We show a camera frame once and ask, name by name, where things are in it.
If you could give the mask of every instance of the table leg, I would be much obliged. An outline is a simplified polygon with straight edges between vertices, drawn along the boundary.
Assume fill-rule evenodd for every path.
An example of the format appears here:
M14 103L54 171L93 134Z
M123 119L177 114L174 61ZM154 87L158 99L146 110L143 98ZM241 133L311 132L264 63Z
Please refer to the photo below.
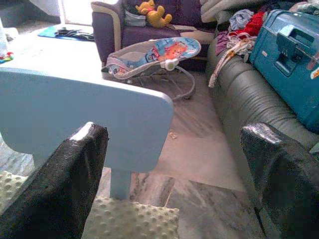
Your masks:
M121 169L111 169L110 197L116 199L128 199L130 196L131 172Z

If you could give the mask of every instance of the blue mat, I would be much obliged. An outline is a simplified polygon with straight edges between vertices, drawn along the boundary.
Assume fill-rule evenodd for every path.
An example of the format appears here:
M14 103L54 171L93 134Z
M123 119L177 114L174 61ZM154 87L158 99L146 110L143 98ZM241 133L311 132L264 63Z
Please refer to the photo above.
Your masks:
M66 39L66 40L75 40L75 41L88 41L85 39L78 39L78 38L69 37L69 36L55 36L55 33L61 28L62 26L50 26L43 32L39 33L38 36L59 38L59 39Z

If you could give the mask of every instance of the textured foam mat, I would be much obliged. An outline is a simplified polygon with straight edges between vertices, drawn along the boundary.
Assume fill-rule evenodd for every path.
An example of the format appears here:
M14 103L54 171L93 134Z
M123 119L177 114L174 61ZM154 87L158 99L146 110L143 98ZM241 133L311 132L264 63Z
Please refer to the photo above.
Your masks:
M82 239L178 239L178 212L97 197Z
M27 177L14 175L7 171L0 172L0 212L26 179Z

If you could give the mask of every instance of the stuffed toy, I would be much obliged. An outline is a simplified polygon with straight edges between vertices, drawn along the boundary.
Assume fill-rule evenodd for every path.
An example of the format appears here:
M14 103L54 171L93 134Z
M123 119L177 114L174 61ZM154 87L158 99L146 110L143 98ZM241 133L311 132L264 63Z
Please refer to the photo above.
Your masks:
M140 6L135 6L135 8L139 11L139 14L146 15L147 21L156 28L166 26L172 19L170 14L162 18L165 13L164 7L158 6L157 10L155 10L154 0L144 1Z

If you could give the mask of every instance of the tiled floor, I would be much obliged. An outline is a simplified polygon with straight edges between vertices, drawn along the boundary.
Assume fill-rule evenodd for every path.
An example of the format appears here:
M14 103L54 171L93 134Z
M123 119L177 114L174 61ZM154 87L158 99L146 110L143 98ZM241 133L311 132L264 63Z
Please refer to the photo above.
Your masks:
M10 44L15 59L1 67L47 71L55 75L102 81L92 42L37 37L49 24L30 21ZM181 239L263 238L246 197L202 73L193 73L196 94L175 103L175 115L155 170L133 174L130 199L180 209ZM146 85L155 88L156 84ZM31 155L10 151L0 138L0 170L28 175ZM104 168L99 195L109 196L111 170Z

